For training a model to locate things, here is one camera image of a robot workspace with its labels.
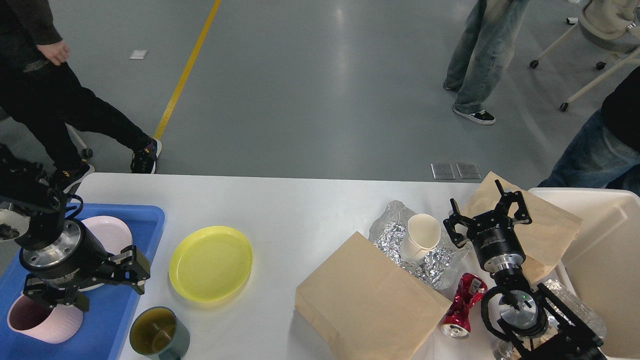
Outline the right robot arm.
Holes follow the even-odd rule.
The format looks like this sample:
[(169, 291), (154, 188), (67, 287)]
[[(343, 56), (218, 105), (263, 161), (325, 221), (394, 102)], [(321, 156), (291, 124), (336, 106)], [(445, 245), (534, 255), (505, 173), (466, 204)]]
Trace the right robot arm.
[(473, 245), (480, 268), (494, 280), (482, 297), (480, 315), (485, 328), (518, 351), (522, 360), (603, 360), (603, 339), (544, 284), (532, 287), (522, 265), (526, 254), (515, 232), (517, 224), (532, 223), (521, 191), (505, 191), (492, 210), (471, 218), (457, 201), (443, 225), (451, 242)]

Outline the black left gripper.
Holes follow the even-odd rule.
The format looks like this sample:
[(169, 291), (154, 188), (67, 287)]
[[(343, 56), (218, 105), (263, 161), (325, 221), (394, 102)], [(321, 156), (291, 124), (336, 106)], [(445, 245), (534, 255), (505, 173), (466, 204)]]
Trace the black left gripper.
[(77, 219), (67, 219), (49, 246), (21, 249), (19, 262), (34, 275), (26, 276), (22, 294), (45, 309), (75, 306), (86, 313), (90, 300), (81, 291), (126, 285), (142, 296), (151, 278), (150, 262), (135, 244), (108, 257), (103, 244)]

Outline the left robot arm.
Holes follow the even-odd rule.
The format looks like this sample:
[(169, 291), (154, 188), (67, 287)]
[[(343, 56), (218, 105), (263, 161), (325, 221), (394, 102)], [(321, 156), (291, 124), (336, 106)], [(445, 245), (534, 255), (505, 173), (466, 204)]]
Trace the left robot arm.
[(134, 244), (107, 251), (77, 219), (83, 210), (67, 207), (65, 193), (39, 162), (16, 157), (0, 147), (1, 239), (20, 246), (18, 260), (27, 271), (23, 295), (45, 309), (59, 305), (90, 309), (82, 289), (97, 284), (126, 285), (145, 292), (151, 265)]

